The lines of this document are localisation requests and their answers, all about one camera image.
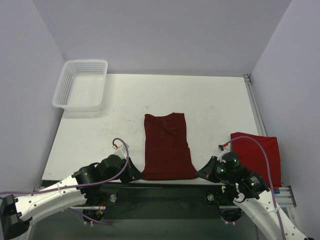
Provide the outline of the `dark red t shirt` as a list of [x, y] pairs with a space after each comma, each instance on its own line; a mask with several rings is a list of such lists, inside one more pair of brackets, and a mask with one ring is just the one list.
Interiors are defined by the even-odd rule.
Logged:
[[166, 116], [144, 115], [146, 181], [192, 180], [192, 164], [187, 141], [187, 124], [183, 113]]

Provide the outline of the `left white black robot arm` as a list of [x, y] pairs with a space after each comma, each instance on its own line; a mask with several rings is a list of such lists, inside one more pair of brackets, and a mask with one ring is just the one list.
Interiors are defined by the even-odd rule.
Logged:
[[64, 180], [30, 194], [6, 195], [0, 204], [0, 223], [5, 240], [23, 235], [34, 223], [74, 206], [95, 206], [101, 201], [102, 182], [120, 180], [130, 183], [143, 174], [130, 158], [116, 154], [81, 167]]

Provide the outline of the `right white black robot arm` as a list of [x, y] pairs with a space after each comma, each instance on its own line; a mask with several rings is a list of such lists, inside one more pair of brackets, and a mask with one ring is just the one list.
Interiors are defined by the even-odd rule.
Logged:
[[268, 240], [308, 240], [275, 199], [274, 191], [256, 172], [241, 164], [235, 152], [212, 156], [196, 176], [221, 183], [221, 197], [244, 212]]

